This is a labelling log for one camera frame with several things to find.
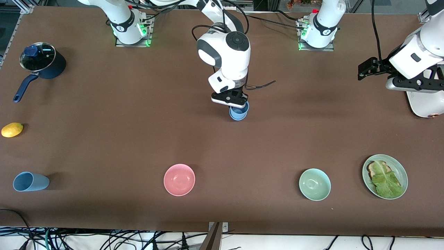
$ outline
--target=white floor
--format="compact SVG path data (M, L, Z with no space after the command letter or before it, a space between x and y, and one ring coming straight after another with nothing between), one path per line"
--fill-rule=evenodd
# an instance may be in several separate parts
M142 234L143 239L150 239L152 233ZM171 241L181 239L181 233L167 233L158 238L159 241ZM188 245L198 246L202 243L205 236L198 236L187 240ZM333 236L298 236L298 235L223 235L221 242L221 250L324 250L328 247ZM74 250L99 250L104 242L108 240L108 236L69 236L66 242ZM374 250L388 250L392 238L390 237L371 237ZM21 236L0 237L1 250L16 250L25 239ZM136 245L136 249L142 248L140 242L131 241ZM159 249L163 250L170 244L158 244ZM176 250L178 245L169 250ZM28 244L27 250L33 249L32 243ZM129 244L122 244L118 250L134 250L135 247ZM360 237L340 236L333 244L330 250L365 250L361 243ZM400 238L397 237L392 250L444 250L444 239L431 238Z

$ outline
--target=black cable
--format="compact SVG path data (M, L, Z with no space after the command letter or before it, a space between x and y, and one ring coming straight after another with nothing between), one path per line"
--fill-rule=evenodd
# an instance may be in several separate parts
M245 17L245 21L247 21L247 29L245 30L244 34L247 34L248 31L249 31L249 29L250 29L250 22L248 21L247 14L245 14L245 12L241 9L241 7L239 7L239 5L233 3L232 1L230 1L230 0L222 0L222 1L227 2L227 3L229 3L229 4L233 5L233 6L235 6L236 8L238 8L238 9L242 12L242 14L243 14L244 17Z
M136 247L136 245L134 245L134 244L132 244L132 243L129 243L129 242L123 242L122 244L128 244L128 245L132 245L132 246L134 247L134 249L135 249L135 250L137 250L137 247Z
M185 237L185 238L183 238L183 239L181 239L181 240L178 240L178 241L174 242L173 244L169 245L169 246L168 246L167 248L165 248L164 250L168 250L168 249L170 249L172 246L178 244L179 242L183 241L184 239L189 239L189 238L193 238L193 237L197 237L197 236L202 236L202 235L207 235L207 234L208 234L208 233L195 234L195 235L191 235L191 236Z
M215 30L218 30L218 31L220 31L220 32L224 32L224 33L225 33L225 30L222 30L222 28L219 27L219 26L209 26L209 25L204 25L204 24L196 25L196 26L194 26L194 27L191 29L191 34L193 35L193 37L194 37L194 39L195 39L196 41L197 41L197 37L194 35L194 30L197 29L197 28L199 28L199 27L212 28L212 29L215 29Z
M141 247L143 247L143 239L142 239L142 235L140 234L140 231L139 231L139 237L140 237L140 241L141 241L141 244L142 244Z
M370 248L368 248L367 245L364 243L364 237L367 237L367 239L369 239L369 242L370 242ZM363 245L367 250L373 250L372 240L370 239L370 237L369 237L368 235L366 235L366 234L362 235L362 236L361 236L361 242L362 242L362 245Z
M135 236L136 234L140 234L139 232L132 234L131 236L129 236L127 239L124 239L123 241L116 243L116 245L114 246L114 250L116 250L117 248L119 248L125 241L131 239L131 237Z
M167 8L161 11L158 11L157 9L152 9L154 12L158 13L158 14L167 14L168 12L172 11L173 9L175 9L177 6L179 6L179 3L176 3L176 5L173 5L171 8Z
M339 235L336 235L336 236L334 237L334 239L332 240L332 242L330 242L329 247L325 248L325 250L330 250L330 248L333 246L333 243L336 241L336 239L337 239L338 237L339 237Z
M262 86L249 85L249 84L248 84L248 73L247 73L247 75L246 75L246 79L245 79L244 88L245 88L246 90L257 90L257 89L265 88L266 86L270 86L270 85L272 85L272 84L275 83L275 82L276 82L276 80L271 81L271 82L269 82L269 83L267 83L267 84L264 84L264 85L262 85Z
M19 248L19 250L26 250L26 246L28 245L29 240L25 241L23 245Z
M378 31L376 30L376 23L375 23L375 0L372 0L372 24L373 24L373 31L375 32L376 46L378 47L378 57L379 57L379 62L381 63L381 69L387 71L385 69L384 63L382 62L381 45L380 45L380 42L379 42Z
M171 6L178 5L178 4L180 4L180 3L184 2L184 1L186 1L186 0L180 0L179 2L174 2L174 3L171 3L171 4L157 6L157 5L138 4L138 3L134 2L134 1L125 0L125 2L130 3L130 4L134 4L137 7L150 8L150 9L159 9L159 8L171 7Z
M157 231L154 232L154 236L153 238L151 238L151 240L149 240L149 242L147 242L141 250L145 250L145 248L147 248L154 240L156 240L160 235L165 234L166 232L160 232L158 235L156 235Z
M25 223L26 228L27 228L28 231L29 231L29 238L32 240L32 243L33 243L33 245L34 245L34 250L36 250L36 249L37 249L37 248L36 248L36 240L35 240L34 237L32 236L31 229L29 228L29 224L26 222L25 218L23 218L23 216L22 216L19 212L14 211L14 210L11 210L11 209L0 209L0 211L9 211L9 212L16 213L18 216L20 216L20 218L21 218L22 221Z
M226 24L225 24L225 11L222 10L222 21L223 21L223 29L225 30L225 33L228 33L226 30Z
M65 247L65 249L72 249L72 248L71 248L71 247L65 242L65 240L64 240L64 238L62 237L61 234L56 234L56 235L59 236L60 241L62 242L62 245Z
M257 16L248 16L248 17L255 18L255 19L259 19L259 20L262 20L262 21L265 21L265 22L270 22L270 23L274 23L274 24L279 24L279 25L282 25L282 26L291 27L291 28L304 29L303 27L298 27L298 26L289 25L289 24L283 24L283 23L279 23L279 22L272 21L272 20L263 19L263 18L260 18L260 17L257 17Z
M51 228L46 228L46 230L49 230L49 232L48 232L48 244L49 244L49 246L53 250L58 250L58 248L56 248L56 246L54 245L54 242L52 241L52 237L51 237L51 234L50 234Z
M285 12L283 12L282 10L275 10L275 11L273 11L273 12L279 12L279 13L281 13L282 15L284 15L286 18L288 18L288 19L290 19L290 20L293 20L293 21L298 21L298 18L294 18L294 17L291 17L291 16L289 16L289 15L287 15Z
M55 249L57 249L57 250L60 249L59 244L57 243L57 235L55 235Z
M180 248L180 250L188 250L188 248L190 247L188 245L188 243L186 242L186 237L185 237L185 232L182 232L182 247Z
M393 237L393 240L392 240L392 243L390 244L389 250L392 250L393 244L395 244L395 236L392 236L392 237Z
M108 239L107 241L105 241L105 242L103 243L103 245L99 248L99 250L107 249L108 247L111 249L111 244L114 243L116 240L119 239L119 237L117 237L118 234L122 234L121 236L124 236L124 235L126 235L126 234L131 233L131 232L133 232L133 230L125 230L125 231L120 231L120 232L118 232L118 233L115 233L115 234L114 234L114 237L116 237L116 239L114 239L113 241L111 241L111 242L107 245L107 247L103 248L103 247L105 246L105 244L107 243L107 241L110 240L110 239Z
M152 17L148 17L148 18L146 18L146 19L142 19L142 22L145 22L145 21L148 21L148 20L150 20L150 19L153 19L153 18L155 18L155 17L158 16L158 15L160 15L160 13L154 14L154 16L152 16Z

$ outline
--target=plate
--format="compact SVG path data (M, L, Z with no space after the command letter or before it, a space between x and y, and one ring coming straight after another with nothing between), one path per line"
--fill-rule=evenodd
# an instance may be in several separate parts
M376 193L376 187L372 182L372 179L370 179L369 172L367 171L367 166L372 163L373 161L385 161L387 165L392 169L392 171L395 173L396 178L398 179L399 183L401 184L401 187L403 189L403 192L400 196L396 198L384 198ZM408 178L407 173L405 172L404 167L397 161L395 158L385 155L385 154L375 154L370 156L364 163L364 166L362 167L362 178L364 179L364 183L367 186L367 188L375 194L379 198L383 198L386 200L394 200L404 195L405 191L407 190L408 186Z

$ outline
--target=metal mounting plate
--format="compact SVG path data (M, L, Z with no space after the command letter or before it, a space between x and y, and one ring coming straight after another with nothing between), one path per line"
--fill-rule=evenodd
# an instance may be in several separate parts
M305 16L304 18L301 18L300 20L296 21L296 26L305 28L307 26L307 21L308 21L308 16ZM331 41L329 45L325 46L324 48L315 48L310 46L305 40L301 39L303 32L305 32L305 30L301 29L297 30L297 43L299 46L299 50L334 51L333 41Z
M211 230L212 225L214 224L214 222L210 222L210 224L208 225L208 231ZM228 222L222 222L222 232L226 233L228 232Z
M153 39L153 29L154 29L154 19L153 15L147 15L147 18L150 18L146 21L144 24L144 27L142 28L143 31L146 31L146 35L140 39L139 42L135 44L124 44L119 39L115 39L115 46L116 47L136 47L136 48L144 48L144 47L150 47L151 41Z

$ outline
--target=lettuce leaf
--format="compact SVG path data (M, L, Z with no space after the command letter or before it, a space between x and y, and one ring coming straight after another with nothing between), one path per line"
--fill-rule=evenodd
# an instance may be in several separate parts
M375 175L372 182L376 187L376 193L384 198L396 198L403 193L402 187L393 171L389 171L382 161L373 164Z

